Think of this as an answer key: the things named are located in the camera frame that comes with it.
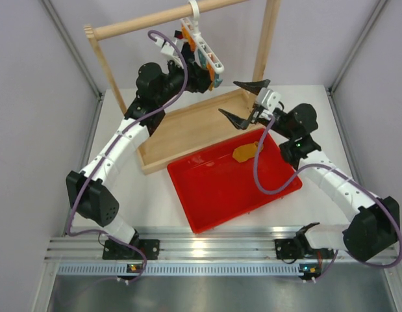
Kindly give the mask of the teal clip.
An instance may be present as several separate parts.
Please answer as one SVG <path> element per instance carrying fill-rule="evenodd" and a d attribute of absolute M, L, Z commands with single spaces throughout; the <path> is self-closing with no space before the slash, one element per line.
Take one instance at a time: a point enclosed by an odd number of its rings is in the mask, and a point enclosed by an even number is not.
<path fill-rule="evenodd" d="M 203 69 L 206 69 L 206 70 L 209 69 L 208 59 L 206 58 L 206 56 L 199 49 L 197 50 L 197 53 L 198 53 L 200 66 Z"/>

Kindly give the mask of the white plastic sock hanger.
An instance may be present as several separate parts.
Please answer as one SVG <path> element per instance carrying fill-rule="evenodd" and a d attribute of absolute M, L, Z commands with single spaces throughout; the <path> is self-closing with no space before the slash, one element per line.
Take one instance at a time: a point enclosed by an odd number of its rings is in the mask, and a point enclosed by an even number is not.
<path fill-rule="evenodd" d="M 196 43 L 196 50 L 201 50 L 201 52 L 208 59 L 208 71 L 214 70 L 220 75 L 224 72 L 225 68 L 219 58 L 201 36 L 201 31 L 199 30 L 200 9 L 197 1 L 188 1 L 188 4 L 190 5 L 191 13 L 189 17 L 181 19 L 181 27 L 184 27 L 188 30 Z"/>

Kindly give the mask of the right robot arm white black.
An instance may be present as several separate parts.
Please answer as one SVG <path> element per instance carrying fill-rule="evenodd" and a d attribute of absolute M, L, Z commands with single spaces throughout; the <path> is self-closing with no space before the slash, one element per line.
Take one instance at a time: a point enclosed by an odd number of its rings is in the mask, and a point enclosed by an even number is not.
<path fill-rule="evenodd" d="M 253 179 L 259 191 L 267 195 L 282 192 L 299 174 L 304 174 L 342 210 L 347 224 L 323 225 L 319 222 L 302 227 L 294 237 L 294 257 L 312 257 L 320 249 L 343 250 L 365 265 L 370 259 L 393 246 L 399 245 L 394 267 L 402 260 L 402 234 L 399 225 L 399 204 L 389 196 L 380 198 L 359 185 L 326 156 L 311 133 L 318 128 L 317 113 L 308 103 L 301 103 L 289 112 L 284 111 L 280 93 L 272 90 L 270 80 L 253 82 L 237 81 L 236 86 L 255 95 L 248 118 L 231 112 L 221 113 L 236 129 L 245 130 L 249 125 L 265 127 L 258 142 L 261 147 L 269 131 L 275 131 L 287 141 L 279 146 L 283 160 L 295 172 L 275 190 L 265 189 L 258 176 L 257 151 L 253 160 Z"/>

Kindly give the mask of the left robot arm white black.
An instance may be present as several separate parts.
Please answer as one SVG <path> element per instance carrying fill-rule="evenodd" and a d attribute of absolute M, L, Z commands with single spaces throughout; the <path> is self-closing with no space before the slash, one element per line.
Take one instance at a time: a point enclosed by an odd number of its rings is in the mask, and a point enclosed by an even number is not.
<path fill-rule="evenodd" d="M 119 214 L 119 201 L 110 188 L 129 157 L 159 127 L 165 108 L 183 92 L 203 93 L 211 84 L 208 70 L 195 60 L 190 44 L 165 44 L 168 72 L 155 62 L 138 70 L 136 95 L 118 129 L 97 156 L 80 172 L 66 177 L 71 217 L 81 215 L 97 224 L 94 230 L 117 244 L 122 256 L 132 258 L 140 249 L 139 233 Z"/>

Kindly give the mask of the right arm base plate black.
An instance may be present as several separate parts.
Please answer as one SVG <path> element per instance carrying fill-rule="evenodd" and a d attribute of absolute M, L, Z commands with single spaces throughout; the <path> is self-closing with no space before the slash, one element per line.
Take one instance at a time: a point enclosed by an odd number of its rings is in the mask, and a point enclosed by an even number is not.
<path fill-rule="evenodd" d="M 327 248 L 312 249 L 297 239 L 275 239 L 275 252 L 278 260 L 290 262 L 299 259 L 332 259 L 334 252 Z"/>

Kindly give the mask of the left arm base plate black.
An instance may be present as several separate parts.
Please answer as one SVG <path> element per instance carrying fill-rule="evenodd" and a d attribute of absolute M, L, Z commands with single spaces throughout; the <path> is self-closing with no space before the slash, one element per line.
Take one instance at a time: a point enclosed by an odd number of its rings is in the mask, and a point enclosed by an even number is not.
<path fill-rule="evenodd" d="M 140 239 L 137 244 L 147 260 L 157 260 L 160 251 L 160 241 L 157 239 Z M 118 244 L 111 239 L 105 241 L 102 258 L 104 260 L 142 260 L 143 257 L 129 247 Z"/>

